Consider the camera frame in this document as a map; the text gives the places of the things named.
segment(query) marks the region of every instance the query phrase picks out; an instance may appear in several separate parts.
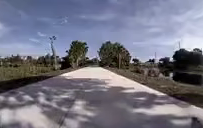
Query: blue sky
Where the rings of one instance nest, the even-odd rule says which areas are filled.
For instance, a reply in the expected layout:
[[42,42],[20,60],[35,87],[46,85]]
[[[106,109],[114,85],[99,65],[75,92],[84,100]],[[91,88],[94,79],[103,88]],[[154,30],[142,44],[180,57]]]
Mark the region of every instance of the blue sky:
[[181,47],[203,50],[203,0],[0,0],[0,55],[44,55],[48,37],[65,55],[86,41],[89,57],[107,40],[141,60],[172,56]]

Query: concrete path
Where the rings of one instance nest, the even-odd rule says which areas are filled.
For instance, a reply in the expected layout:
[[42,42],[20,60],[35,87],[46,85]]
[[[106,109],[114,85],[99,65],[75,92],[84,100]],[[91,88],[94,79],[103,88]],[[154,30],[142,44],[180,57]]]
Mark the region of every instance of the concrete path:
[[2,128],[202,128],[201,125],[203,109],[102,68],[83,68],[0,94]]

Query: grass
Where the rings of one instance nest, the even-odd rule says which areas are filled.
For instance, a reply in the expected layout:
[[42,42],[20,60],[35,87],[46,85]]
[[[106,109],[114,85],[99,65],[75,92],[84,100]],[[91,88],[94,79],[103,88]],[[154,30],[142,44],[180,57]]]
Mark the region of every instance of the grass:
[[168,94],[176,99],[203,108],[203,87],[181,84],[167,78],[148,77],[130,70],[106,68],[114,73]]
[[0,93],[45,80],[76,69],[53,71],[49,67],[0,67]]
[[0,67],[0,81],[11,80],[51,72],[52,67],[21,66]]

